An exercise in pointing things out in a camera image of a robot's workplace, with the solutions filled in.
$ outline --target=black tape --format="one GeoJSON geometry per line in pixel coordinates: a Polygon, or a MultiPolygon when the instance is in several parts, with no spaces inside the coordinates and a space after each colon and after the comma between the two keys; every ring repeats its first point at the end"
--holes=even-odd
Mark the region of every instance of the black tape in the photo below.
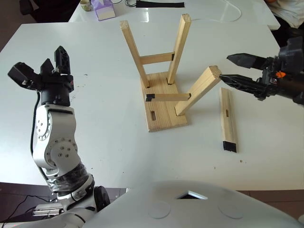
{"type": "Polygon", "coordinates": [[[231,143],[231,142],[223,141],[223,146],[225,151],[233,151],[235,153],[237,152],[237,145],[233,142],[231,143]]]}
{"type": "Polygon", "coordinates": [[[184,2],[177,2],[177,3],[172,3],[172,2],[152,2],[152,1],[136,1],[136,7],[137,8],[157,8],[157,7],[162,7],[162,8],[184,8],[185,3],[184,2]]]}
{"type": "Polygon", "coordinates": [[[146,102],[152,101],[155,98],[155,94],[146,94],[146,102]]]}

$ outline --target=cup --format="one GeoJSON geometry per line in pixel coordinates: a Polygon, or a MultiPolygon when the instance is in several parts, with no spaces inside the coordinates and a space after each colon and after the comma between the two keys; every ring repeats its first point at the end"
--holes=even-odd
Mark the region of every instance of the cup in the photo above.
{"type": "Polygon", "coordinates": [[[90,0],[81,0],[80,5],[84,9],[84,11],[91,11],[92,10],[92,5],[91,5],[90,0]]]}

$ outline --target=orange part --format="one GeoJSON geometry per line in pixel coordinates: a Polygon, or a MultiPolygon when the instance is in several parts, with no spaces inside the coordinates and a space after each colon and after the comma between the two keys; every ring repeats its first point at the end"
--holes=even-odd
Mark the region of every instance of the orange part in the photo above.
{"type": "Polygon", "coordinates": [[[286,73],[282,72],[282,71],[279,71],[275,74],[278,78],[282,78],[282,77],[285,77],[286,76],[286,73]]]}

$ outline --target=black cable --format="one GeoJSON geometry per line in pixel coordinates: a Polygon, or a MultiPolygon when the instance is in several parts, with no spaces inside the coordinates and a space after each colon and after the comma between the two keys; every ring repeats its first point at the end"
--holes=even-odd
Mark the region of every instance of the black cable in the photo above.
{"type": "Polygon", "coordinates": [[[30,208],[30,209],[27,209],[27,211],[24,212],[24,214],[28,213],[30,210],[35,209],[35,208],[36,208],[36,207],[32,207],[32,208],[30,208]]]}
{"type": "Polygon", "coordinates": [[[118,1],[118,2],[115,2],[115,3],[113,3],[113,5],[114,5],[114,4],[118,4],[118,3],[121,3],[122,1],[123,1],[123,0],[120,0],[120,1],[118,1]]]}
{"type": "Polygon", "coordinates": [[[48,200],[46,200],[46,199],[44,199],[44,198],[41,198],[41,197],[39,197],[39,196],[27,195],[27,196],[25,197],[25,199],[24,199],[21,203],[19,203],[19,204],[17,205],[17,207],[15,208],[15,210],[13,211],[13,213],[11,213],[11,215],[10,215],[6,220],[3,221],[3,224],[2,224],[2,226],[1,226],[1,228],[4,228],[4,225],[7,223],[7,221],[15,214],[15,212],[17,211],[17,209],[19,208],[19,206],[20,206],[22,203],[24,203],[24,202],[27,200],[28,197],[36,197],[36,198],[38,198],[38,199],[40,199],[40,200],[43,200],[43,201],[49,203],[48,200]]]}
{"type": "Polygon", "coordinates": [[[125,0],[125,1],[124,1],[124,4],[125,4],[126,6],[128,6],[128,7],[135,7],[135,6],[136,6],[136,2],[135,2],[134,4],[130,4],[129,1],[130,1],[130,0],[125,0]]]}
{"type": "MultiPolygon", "coordinates": [[[[35,106],[34,106],[34,113],[33,113],[33,125],[32,125],[32,133],[30,135],[30,152],[32,154],[32,157],[33,157],[33,153],[34,153],[34,149],[33,149],[33,143],[34,143],[34,131],[35,131],[35,121],[36,121],[36,111],[37,111],[37,107],[38,107],[38,104],[39,104],[39,101],[40,101],[40,92],[39,91],[36,91],[37,92],[37,101],[35,103],[35,106]]],[[[47,181],[48,180],[48,177],[46,176],[46,174],[43,172],[42,168],[37,166],[41,175],[43,176],[43,178],[47,181]]]]}

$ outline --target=white desk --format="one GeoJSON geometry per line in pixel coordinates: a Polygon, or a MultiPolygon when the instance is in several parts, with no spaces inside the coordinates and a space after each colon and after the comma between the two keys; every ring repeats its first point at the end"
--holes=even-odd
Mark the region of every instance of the white desk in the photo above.
{"type": "MultiPolygon", "coordinates": [[[[130,26],[140,55],[172,51],[178,22],[130,26]]],[[[180,91],[186,92],[209,65],[225,74],[261,76],[226,60],[240,52],[278,53],[267,26],[246,28],[194,21],[177,73],[180,91]]],[[[273,96],[260,102],[233,90],[239,153],[222,147],[219,88],[227,87],[222,82],[187,112],[188,126],[148,133],[139,74],[118,21],[22,25],[11,38],[0,53],[0,181],[45,184],[29,152],[36,93],[20,88],[7,72],[19,61],[39,72],[59,45],[68,51],[74,76],[70,97],[79,155],[97,185],[196,180],[237,190],[304,187],[304,111],[289,99],[273,96]]],[[[145,65],[147,73],[168,67],[145,65]]]]}
{"type": "MultiPolygon", "coordinates": [[[[237,6],[242,16],[237,23],[268,25],[271,30],[280,27],[269,7],[264,0],[229,0],[237,6]]],[[[192,20],[215,19],[232,21],[236,19],[239,12],[223,0],[185,0],[185,8],[130,8],[125,6],[124,0],[114,5],[116,18],[109,20],[128,20],[133,22],[176,22],[180,20],[181,14],[188,13],[192,20]]],[[[76,8],[69,22],[98,21],[94,11],[85,12],[80,5],[76,8]]]]}

